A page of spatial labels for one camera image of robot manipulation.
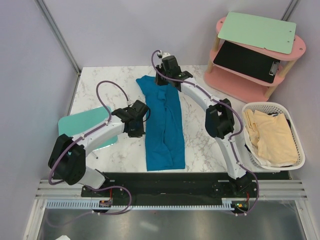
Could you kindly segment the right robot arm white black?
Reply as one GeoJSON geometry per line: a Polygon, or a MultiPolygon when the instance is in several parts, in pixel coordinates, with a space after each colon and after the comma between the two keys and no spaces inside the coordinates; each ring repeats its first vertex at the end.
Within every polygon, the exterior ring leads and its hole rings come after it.
{"type": "Polygon", "coordinates": [[[227,166],[227,174],[235,180],[229,184],[229,191],[235,197],[242,196],[247,191],[247,185],[240,178],[246,174],[246,170],[241,165],[234,137],[243,131],[243,123],[231,102],[227,98],[218,99],[198,85],[193,75],[182,71],[176,57],[168,52],[156,50],[152,53],[151,64],[156,71],[157,85],[172,85],[204,110],[205,130],[218,143],[227,166]]]}

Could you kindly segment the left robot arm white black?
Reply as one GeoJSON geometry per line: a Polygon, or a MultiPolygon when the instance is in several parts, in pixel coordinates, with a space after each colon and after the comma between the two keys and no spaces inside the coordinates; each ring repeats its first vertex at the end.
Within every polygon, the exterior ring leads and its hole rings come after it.
{"type": "Polygon", "coordinates": [[[87,166],[86,158],[104,142],[126,133],[130,138],[141,138],[144,122],[149,119],[151,109],[140,100],[125,108],[109,113],[108,118],[88,130],[74,136],[60,135],[55,142],[48,166],[48,183],[52,186],[67,183],[72,186],[88,186],[99,197],[106,196],[110,185],[97,169],[87,166]]]}

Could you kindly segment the blue t shirt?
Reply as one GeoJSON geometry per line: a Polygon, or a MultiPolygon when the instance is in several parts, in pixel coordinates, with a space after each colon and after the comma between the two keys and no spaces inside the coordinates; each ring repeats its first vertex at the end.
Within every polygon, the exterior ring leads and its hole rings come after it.
{"type": "Polygon", "coordinates": [[[156,85],[155,78],[136,79],[150,108],[146,121],[145,155],[148,171],[180,170],[186,167],[182,109],[178,90],[156,85]]]}

